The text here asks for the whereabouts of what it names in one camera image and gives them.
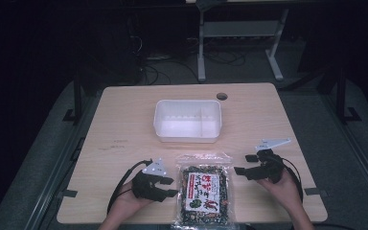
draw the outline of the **hand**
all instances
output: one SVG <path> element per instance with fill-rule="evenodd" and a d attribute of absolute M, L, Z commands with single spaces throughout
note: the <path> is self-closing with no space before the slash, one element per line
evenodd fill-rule
<path fill-rule="evenodd" d="M 131 191 L 132 182 L 122 186 L 119 196 L 116 198 L 100 230 L 116 230 L 125 220 L 132 217 L 137 211 L 152 203 L 152 200 L 136 198 Z"/>
<path fill-rule="evenodd" d="M 297 186 L 287 170 L 282 171 L 282 178 L 276 184 L 267 179 L 257 180 L 257 182 L 267 189 L 286 210 L 302 205 Z"/>
<path fill-rule="evenodd" d="M 257 180 L 257 182 L 267 189 L 268 192 L 271 193 L 286 209 L 291 217 L 294 229 L 314 229 L 309 216 L 304 210 L 303 203 L 301 202 L 298 194 L 297 186 L 287 170 L 282 171 L 282 178 L 276 184 L 273 184 L 271 181 L 266 179 Z"/>

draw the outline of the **package label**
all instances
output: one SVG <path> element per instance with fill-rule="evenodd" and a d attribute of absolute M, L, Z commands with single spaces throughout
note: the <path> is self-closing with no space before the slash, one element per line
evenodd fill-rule
<path fill-rule="evenodd" d="M 185 208 L 187 211 L 219 213 L 219 175 L 190 172 Z"/>

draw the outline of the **hole in table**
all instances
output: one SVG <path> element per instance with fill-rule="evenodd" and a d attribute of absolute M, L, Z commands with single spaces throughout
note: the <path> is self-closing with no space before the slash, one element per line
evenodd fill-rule
<path fill-rule="evenodd" d="M 218 93 L 217 98 L 220 101 L 225 101 L 226 99 L 228 99 L 228 95 L 226 95 L 225 93 Z"/>

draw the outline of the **dark background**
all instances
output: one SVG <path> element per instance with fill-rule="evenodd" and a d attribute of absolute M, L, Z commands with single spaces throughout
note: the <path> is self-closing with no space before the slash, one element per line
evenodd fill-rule
<path fill-rule="evenodd" d="M 88 94 L 108 85 L 133 85 L 141 78 L 143 56 L 153 49 L 179 54 L 177 44 L 197 37 L 195 7 L 115 9 L 120 5 L 107 0 L 0 1 L 0 202 L 59 93 L 76 75 Z M 254 6 L 235 19 L 274 9 Z M 223 13 L 218 7 L 207 16 Z M 131 54 L 131 35 L 150 44 L 141 57 Z M 343 63 L 368 99 L 368 2 L 292 5 L 283 39 L 297 38 L 307 41 L 301 71 Z"/>

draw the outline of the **white plastic container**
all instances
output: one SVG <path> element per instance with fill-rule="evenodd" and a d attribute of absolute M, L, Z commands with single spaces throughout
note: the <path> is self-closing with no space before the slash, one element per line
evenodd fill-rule
<path fill-rule="evenodd" d="M 162 100 L 154 113 L 162 142 L 214 143 L 222 127 L 220 104 L 214 100 Z"/>

